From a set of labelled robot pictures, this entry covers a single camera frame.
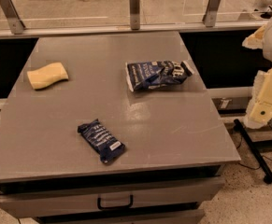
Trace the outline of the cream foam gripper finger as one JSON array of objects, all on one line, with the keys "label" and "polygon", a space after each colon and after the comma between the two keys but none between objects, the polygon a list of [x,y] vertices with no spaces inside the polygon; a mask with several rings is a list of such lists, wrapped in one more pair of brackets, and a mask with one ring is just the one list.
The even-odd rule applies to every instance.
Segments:
[{"label": "cream foam gripper finger", "polygon": [[251,95],[244,124],[248,128],[259,129],[272,120],[272,68],[267,72],[257,72]]},{"label": "cream foam gripper finger", "polygon": [[262,49],[265,28],[266,25],[263,25],[258,28],[253,34],[246,37],[242,42],[242,46],[247,49]]}]

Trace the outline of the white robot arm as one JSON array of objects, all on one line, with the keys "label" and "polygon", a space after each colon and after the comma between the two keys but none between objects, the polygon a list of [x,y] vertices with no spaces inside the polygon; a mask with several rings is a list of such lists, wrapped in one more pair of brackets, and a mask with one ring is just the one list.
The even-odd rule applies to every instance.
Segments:
[{"label": "white robot arm", "polygon": [[[258,9],[272,6],[272,0],[256,0]],[[272,17],[266,25],[246,37],[242,46],[248,49],[261,49],[263,56],[272,62]],[[252,97],[246,109],[244,124],[251,129],[259,129],[272,120],[272,67],[258,71],[254,79]]]}]

